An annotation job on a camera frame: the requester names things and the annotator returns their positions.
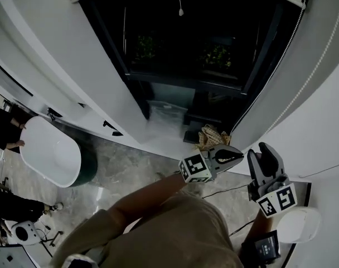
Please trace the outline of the clear plastic bag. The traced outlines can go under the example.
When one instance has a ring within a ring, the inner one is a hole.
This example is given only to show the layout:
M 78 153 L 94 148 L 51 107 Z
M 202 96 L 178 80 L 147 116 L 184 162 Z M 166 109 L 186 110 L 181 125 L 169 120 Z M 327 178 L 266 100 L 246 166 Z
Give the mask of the clear plastic bag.
M 152 136 L 180 138 L 184 130 L 184 117 L 187 108 L 167 102 L 149 100 L 147 129 Z

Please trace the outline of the person's right shoe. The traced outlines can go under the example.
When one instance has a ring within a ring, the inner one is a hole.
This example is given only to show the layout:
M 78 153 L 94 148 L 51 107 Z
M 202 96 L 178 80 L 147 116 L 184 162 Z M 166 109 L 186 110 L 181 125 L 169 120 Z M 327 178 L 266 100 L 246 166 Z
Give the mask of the person's right shoe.
M 188 185 L 186 191 L 195 197 L 202 198 L 203 196 L 203 188 L 198 185 Z

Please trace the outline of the black wrist-mounted screen device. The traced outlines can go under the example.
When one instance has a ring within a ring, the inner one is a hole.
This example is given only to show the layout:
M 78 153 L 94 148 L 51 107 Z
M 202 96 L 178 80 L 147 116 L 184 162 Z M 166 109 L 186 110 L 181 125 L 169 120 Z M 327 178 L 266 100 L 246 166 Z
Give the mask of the black wrist-mounted screen device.
M 245 268 L 267 268 L 281 257 L 277 230 L 245 241 L 241 248 L 240 259 Z

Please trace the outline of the small black box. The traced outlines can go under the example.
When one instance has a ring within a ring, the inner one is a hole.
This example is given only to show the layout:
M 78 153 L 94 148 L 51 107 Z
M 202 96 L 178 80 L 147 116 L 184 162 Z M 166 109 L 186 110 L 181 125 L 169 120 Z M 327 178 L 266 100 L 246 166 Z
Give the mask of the small black box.
M 183 141 L 191 144 L 199 143 L 199 133 L 199 131 L 186 131 L 183 137 Z

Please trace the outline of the green plant outside window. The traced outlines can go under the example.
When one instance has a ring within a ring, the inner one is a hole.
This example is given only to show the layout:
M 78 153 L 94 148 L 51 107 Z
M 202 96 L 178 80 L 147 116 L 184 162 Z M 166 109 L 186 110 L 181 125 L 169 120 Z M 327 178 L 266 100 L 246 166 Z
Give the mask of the green plant outside window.
M 205 66 L 214 66 L 219 69 L 231 67 L 231 47 L 222 44 L 205 44 L 198 62 Z
M 148 60 L 155 57 L 155 43 L 150 36 L 138 36 L 135 48 L 136 60 Z

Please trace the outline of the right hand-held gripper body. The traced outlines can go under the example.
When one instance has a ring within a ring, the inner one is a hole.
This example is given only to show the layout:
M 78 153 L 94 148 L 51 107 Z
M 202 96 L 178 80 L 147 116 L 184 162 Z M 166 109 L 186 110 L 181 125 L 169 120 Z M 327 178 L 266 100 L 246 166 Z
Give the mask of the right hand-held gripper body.
M 266 218 L 286 212 L 298 204 L 294 183 L 287 174 L 263 185 L 253 180 L 248 186 L 248 193 L 249 199 L 256 202 Z

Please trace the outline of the person's beige shirt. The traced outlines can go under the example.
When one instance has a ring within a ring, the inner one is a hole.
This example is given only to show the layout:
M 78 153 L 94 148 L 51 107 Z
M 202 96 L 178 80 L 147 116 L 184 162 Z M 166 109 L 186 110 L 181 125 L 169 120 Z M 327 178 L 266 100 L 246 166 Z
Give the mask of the person's beige shirt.
M 244 268 L 233 250 L 220 211 L 198 197 L 178 193 L 128 232 L 101 209 L 63 241 L 50 262 L 83 254 L 99 268 Z

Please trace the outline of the white toilet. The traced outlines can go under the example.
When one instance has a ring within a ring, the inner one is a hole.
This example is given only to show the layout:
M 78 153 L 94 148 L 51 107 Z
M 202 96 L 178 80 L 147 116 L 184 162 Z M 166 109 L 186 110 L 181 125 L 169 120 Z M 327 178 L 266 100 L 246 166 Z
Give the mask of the white toilet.
M 320 212 L 311 207 L 296 207 L 283 214 L 277 222 L 281 243 L 306 243 L 315 238 L 322 222 Z

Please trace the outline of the beige crumpled cloth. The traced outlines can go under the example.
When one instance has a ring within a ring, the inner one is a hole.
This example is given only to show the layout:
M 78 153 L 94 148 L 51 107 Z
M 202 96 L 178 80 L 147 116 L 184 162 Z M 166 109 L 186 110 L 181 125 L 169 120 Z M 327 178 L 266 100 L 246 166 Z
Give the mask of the beige crumpled cloth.
M 208 150 L 216 145 L 229 145 L 231 137 L 225 132 L 219 132 L 213 125 L 205 125 L 198 133 L 199 141 L 195 145 L 199 150 Z

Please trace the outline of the person's right forearm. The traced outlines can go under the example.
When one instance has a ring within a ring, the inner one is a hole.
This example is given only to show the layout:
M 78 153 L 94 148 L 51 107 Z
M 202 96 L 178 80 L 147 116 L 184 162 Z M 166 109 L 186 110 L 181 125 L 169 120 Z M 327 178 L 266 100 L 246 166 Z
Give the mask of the person's right forearm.
M 251 241 L 270 232 L 273 226 L 273 219 L 273 217 L 267 218 L 264 213 L 259 210 L 249 230 L 249 233 L 245 238 L 245 242 Z

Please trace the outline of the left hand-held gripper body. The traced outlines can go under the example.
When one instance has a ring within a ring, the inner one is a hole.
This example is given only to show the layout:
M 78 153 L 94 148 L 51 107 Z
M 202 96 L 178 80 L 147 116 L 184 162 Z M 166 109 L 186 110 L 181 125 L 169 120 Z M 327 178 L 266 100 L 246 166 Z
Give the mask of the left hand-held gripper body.
M 206 183 L 217 178 L 222 172 L 216 154 L 220 148 L 201 151 L 193 150 L 184 157 L 178 167 L 185 183 Z

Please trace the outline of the white bathtub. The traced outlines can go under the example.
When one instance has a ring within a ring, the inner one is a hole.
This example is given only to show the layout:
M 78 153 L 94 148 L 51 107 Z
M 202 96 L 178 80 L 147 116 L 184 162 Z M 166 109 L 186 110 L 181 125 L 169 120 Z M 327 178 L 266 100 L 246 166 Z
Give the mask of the white bathtub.
M 29 119 L 21 132 L 24 163 L 60 188 L 86 184 L 98 169 L 95 152 L 60 131 L 42 117 Z

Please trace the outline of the person's left forearm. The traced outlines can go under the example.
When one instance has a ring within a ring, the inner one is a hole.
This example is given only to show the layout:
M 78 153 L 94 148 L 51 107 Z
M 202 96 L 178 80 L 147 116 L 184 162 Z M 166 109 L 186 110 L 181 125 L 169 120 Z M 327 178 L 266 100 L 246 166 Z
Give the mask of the person's left forearm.
M 124 230 L 131 223 L 157 209 L 187 184 L 182 175 L 173 174 L 132 192 L 111 206 L 109 217 Z

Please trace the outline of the dark window pane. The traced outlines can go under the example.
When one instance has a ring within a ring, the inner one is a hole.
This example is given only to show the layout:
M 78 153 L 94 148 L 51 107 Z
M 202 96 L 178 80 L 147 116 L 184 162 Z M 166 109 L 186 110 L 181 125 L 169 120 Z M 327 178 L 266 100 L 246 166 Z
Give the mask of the dark window pane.
M 186 131 L 231 132 L 264 88 L 301 18 L 286 0 L 79 0 L 145 118 L 148 101 L 187 108 Z M 155 57 L 136 60 L 138 36 Z M 203 67 L 205 44 L 231 47 L 231 67 Z

